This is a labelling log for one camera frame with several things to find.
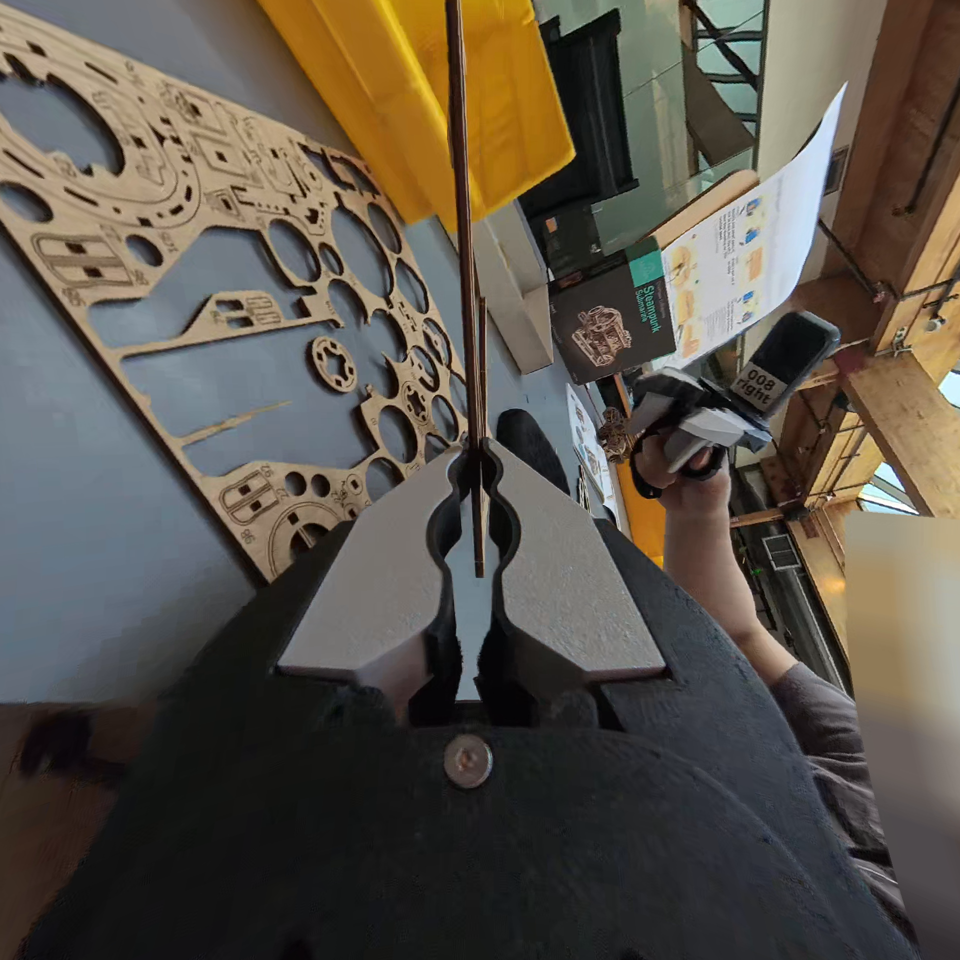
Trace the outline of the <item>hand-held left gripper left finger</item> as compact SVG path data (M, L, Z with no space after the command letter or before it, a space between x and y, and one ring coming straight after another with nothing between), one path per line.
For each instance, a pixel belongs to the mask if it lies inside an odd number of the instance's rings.
M452 447L364 510L323 576L277 668L380 691L411 721L448 721L463 656L447 562L462 537Z

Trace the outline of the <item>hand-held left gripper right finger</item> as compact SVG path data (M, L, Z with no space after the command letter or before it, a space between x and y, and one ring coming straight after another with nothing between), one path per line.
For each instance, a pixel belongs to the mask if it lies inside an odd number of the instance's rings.
M498 550L484 640L492 721L535 721L565 695L666 675L597 522L496 440L484 441Z

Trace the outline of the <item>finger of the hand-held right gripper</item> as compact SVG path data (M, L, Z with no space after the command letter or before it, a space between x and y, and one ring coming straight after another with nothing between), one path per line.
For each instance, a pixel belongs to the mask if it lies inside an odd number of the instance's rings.
M657 390L644 390L633 403L629 416L629 435L640 437L656 422L670 413L676 405L673 394Z
M669 474L716 474L726 451L748 434L748 419L732 410L695 410L668 435L663 455Z

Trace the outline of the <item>narrow plywood piece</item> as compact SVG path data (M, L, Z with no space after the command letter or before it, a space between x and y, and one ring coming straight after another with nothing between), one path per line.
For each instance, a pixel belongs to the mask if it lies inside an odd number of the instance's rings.
M474 260L473 206L469 169L466 49L462 3L444 3L449 113L448 131L457 223L462 308L462 339L467 400L466 477L469 482L474 574L486 574L489 496L484 486L482 441L487 436L486 352L487 305L478 291Z

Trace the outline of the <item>person's right forearm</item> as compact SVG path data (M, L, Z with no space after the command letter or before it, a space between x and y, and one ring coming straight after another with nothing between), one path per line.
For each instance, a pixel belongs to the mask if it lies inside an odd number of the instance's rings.
M725 504L683 503L667 508L664 570L722 628L767 687L798 665L762 627L738 567Z

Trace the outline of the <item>dark model kit box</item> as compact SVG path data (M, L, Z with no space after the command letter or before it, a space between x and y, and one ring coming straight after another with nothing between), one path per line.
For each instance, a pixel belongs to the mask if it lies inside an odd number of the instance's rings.
M551 281L548 304L555 343L576 385L633 370L676 350L655 236Z

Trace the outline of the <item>person's right hand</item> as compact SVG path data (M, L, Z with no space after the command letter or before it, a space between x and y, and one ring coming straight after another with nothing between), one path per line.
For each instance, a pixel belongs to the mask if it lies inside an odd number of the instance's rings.
M632 456L639 480L637 489L658 493L667 521L726 520L729 517L731 479L727 452L717 471L706 479L668 470L666 436L644 438Z

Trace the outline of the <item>printed instruction sheet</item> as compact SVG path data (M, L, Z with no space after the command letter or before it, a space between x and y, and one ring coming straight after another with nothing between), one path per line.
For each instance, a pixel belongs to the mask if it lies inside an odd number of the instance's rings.
M703 359L791 296L817 229L846 91L789 163L661 251L676 347L651 361L653 370Z

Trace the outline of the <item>black quilted wrist rest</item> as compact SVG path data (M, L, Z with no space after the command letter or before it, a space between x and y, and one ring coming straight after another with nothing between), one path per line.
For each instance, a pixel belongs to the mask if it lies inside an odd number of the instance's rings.
M501 412L495 438L503 448L570 497L570 484L561 458L532 414L520 408Z

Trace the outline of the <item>white cardboard box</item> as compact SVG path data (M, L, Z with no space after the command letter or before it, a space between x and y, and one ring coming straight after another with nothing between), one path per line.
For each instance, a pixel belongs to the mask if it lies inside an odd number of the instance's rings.
M479 291L523 376L554 361L548 270L517 200L473 225Z

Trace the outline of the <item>plywood sheet with cutouts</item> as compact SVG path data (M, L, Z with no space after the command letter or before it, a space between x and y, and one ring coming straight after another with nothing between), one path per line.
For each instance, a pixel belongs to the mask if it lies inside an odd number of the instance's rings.
M2 574L274 579L462 439L459 336L258 2L2 2Z

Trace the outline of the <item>yellow plastic bin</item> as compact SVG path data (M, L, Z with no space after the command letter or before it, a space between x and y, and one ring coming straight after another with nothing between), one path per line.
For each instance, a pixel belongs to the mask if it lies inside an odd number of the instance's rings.
M456 227L442 1L260 1L409 224ZM472 220L561 171L574 142L529 1L462 2Z

